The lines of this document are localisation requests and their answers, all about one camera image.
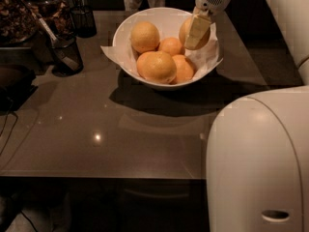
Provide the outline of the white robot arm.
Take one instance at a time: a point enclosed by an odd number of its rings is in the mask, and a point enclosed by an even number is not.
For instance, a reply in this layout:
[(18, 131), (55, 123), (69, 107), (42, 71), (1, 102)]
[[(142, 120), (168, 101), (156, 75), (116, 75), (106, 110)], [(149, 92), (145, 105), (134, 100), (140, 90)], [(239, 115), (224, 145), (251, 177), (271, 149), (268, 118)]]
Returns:
[(302, 79), (239, 98), (207, 146), (210, 232), (309, 232), (309, 0), (267, 0)]

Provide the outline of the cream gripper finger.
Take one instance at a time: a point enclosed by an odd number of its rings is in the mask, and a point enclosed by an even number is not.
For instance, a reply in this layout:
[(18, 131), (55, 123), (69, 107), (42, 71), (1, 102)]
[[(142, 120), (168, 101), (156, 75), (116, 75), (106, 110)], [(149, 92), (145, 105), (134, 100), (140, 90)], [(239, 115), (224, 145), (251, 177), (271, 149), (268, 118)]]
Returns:
[(198, 42), (201, 41), (203, 36), (211, 29), (211, 16), (209, 11), (194, 8), (189, 28), (185, 36), (184, 47), (189, 49), (190, 47), (195, 47)]

